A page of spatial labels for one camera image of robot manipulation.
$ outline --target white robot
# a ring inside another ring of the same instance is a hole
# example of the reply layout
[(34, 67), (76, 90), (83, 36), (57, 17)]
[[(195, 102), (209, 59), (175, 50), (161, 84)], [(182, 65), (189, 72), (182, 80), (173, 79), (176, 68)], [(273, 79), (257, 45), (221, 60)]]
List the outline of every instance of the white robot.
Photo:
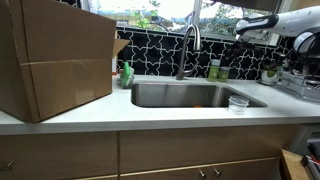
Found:
[(269, 16), (253, 14), (240, 20), (236, 31), (240, 42), (261, 39), (267, 31), (296, 37), (293, 50), (300, 57), (320, 57), (320, 6)]

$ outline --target sink basin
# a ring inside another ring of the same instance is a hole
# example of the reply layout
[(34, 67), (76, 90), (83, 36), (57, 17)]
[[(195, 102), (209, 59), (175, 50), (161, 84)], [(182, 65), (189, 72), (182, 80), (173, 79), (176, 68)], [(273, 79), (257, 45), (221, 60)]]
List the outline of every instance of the sink basin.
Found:
[(249, 99), (248, 107), (267, 107), (265, 103), (227, 86), (167, 83), (134, 84), (131, 102), (146, 108), (228, 107), (231, 95)]

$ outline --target faucet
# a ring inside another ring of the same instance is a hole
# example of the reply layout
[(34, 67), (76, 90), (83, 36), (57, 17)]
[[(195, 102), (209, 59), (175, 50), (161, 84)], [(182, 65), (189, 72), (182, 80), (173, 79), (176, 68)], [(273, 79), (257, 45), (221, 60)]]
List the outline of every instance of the faucet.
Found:
[(182, 51), (181, 51), (181, 58), (180, 58), (180, 65), (179, 65), (179, 71), (177, 74), (177, 80), (181, 81), (183, 79), (183, 77), (190, 75), (197, 67), (198, 63), (196, 63), (196, 65), (188, 71), (184, 70), (184, 58), (186, 56), (186, 46), (187, 46), (187, 42), (188, 42), (188, 38), (191, 34), (191, 32), (194, 31), (194, 44), (193, 44), (193, 50), (194, 51), (200, 51), (201, 49), (201, 36), (200, 36), (200, 30), (198, 28), (197, 25), (195, 24), (191, 24), (188, 29), (186, 34), (184, 35), (184, 39), (183, 39), (183, 44), (182, 44)]

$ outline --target kitchen counter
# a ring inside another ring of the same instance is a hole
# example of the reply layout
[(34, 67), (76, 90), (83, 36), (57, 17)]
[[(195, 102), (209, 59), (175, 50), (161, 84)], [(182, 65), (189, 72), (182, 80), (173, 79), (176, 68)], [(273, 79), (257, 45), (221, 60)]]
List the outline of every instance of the kitchen counter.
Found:
[(297, 100), (255, 81), (211, 83), (200, 78), (135, 77), (135, 82), (227, 85), (268, 107), (247, 108), (243, 115), (233, 115), (227, 108), (141, 108), (131, 103), (131, 90), (121, 89), (115, 76), (112, 94), (38, 124), (23, 123), (0, 111), (0, 135), (320, 123), (319, 104)]

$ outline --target cabinet handle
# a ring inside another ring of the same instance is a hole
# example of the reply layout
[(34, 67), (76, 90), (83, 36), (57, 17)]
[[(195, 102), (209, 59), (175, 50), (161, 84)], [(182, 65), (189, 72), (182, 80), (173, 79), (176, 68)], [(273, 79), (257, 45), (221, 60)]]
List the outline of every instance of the cabinet handle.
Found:
[(206, 179), (207, 178), (207, 176), (201, 170), (199, 170), (199, 176), (200, 176), (200, 179)]
[(12, 165), (13, 165), (14, 161), (10, 161), (8, 163), (6, 163), (3, 166), (0, 166), (0, 171), (10, 171), (12, 169)]
[(222, 174), (216, 168), (214, 168), (214, 175), (216, 175), (216, 177), (220, 177)]

